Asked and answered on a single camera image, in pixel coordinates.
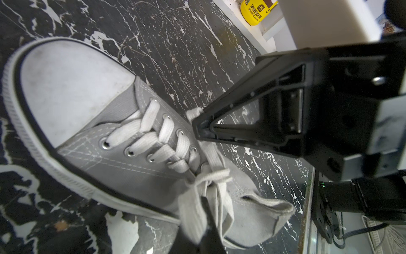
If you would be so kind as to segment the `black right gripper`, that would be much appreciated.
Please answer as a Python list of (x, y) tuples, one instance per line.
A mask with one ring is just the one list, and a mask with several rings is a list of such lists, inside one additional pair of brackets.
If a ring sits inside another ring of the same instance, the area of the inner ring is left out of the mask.
[[(252, 103), (253, 124), (219, 123)], [(288, 157), (310, 151), (306, 161), (334, 182), (405, 170), (406, 34), (259, 56), (192, 127), (200, 141)]]

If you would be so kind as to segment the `grey canvas sneaker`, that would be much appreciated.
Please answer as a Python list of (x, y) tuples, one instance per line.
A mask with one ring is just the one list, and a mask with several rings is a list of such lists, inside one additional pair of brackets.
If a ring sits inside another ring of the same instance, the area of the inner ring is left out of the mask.
[[(174, 129), (185, 132), (203, 164), (207, 159), (191, 126), (203, 113), (201, 108), (180, 116), (114, 58), (92, 45), (62, 37), (32, 41), (15, 51), (3, 69), (2, 95), (23, 144), (56, 181), (111, 208), (181, 227), (178, 198), (197, 173), (178, 173), (166, 162), (149, 162), (147, 156), (158, 147), (126, 156), (124, 150), (139, 135), (110, 150), (99, 142), (136, 111), (145, 113), (156, 99), (160, 110), (152, 130), (159, 132), (163, 115), (171, 116)], [(221, 240), (227, 247), (247, 249), (276, 235), (296, 208), (284, 200), (262, 197), (251, 178), (224, 159), (232, 177), (227, 192), (235, 220)]]

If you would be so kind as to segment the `white shoelace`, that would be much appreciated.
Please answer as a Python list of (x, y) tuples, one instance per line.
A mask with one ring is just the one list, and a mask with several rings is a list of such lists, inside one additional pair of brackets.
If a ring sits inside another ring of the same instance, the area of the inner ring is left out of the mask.
[(178, 198), (181, 227), (192, 243), (199, 244), (208, 227), (207, 216), (213, 215), (215, 227), (223, 239), (235, 220), (232, 198), (227, 192), (227, 183), (232, 177), (225, 166), (225, 159), (214, 144), (201, 141), (199, 145), (207, 159), (202, 164), (199, 153), (191, 148), (185, 132), (175, 130), (174, 121), (167, 114), (162, 117), (159, 132), (153, 131), (159, 110), (160, 104), (156, 99), (152, 100), (145, 113), (136, 111), (128, 117), (126, 124), (103, 138), (100, 146), (110, 150), (139, 135), (139, 140), (124, 150), (126, 156), (135, 157), (158, 147), (156, 152), (147, 156), (149, 162), (166, 162), (178, 173), (197, 173), (193, 182), (187, 184), (188, 190)]

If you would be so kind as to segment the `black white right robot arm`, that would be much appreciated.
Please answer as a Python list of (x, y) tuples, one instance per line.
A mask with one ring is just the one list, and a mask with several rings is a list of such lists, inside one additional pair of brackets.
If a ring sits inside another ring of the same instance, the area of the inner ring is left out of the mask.
[(197, 139), (303, 158), (334, 211), (406, 221), (406, 34), (256, 58), (192, 122)]

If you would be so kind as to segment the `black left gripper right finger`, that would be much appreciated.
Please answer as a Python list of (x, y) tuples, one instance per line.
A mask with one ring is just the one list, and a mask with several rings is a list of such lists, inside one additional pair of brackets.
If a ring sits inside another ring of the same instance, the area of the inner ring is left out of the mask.
[(208, 200), (201, 197), (203, 209), (207, 215), (207, 229), (199, 244), (200, 254), (226, 254), (217, 226), (211, 214)]

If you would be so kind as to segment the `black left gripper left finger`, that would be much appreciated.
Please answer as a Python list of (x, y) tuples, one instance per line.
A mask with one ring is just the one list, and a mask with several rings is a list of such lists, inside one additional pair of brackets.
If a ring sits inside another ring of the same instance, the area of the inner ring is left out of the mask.
[(199, 252), (199, 246), (191, 242), (180, 227), (169, 254), (198, 254)]

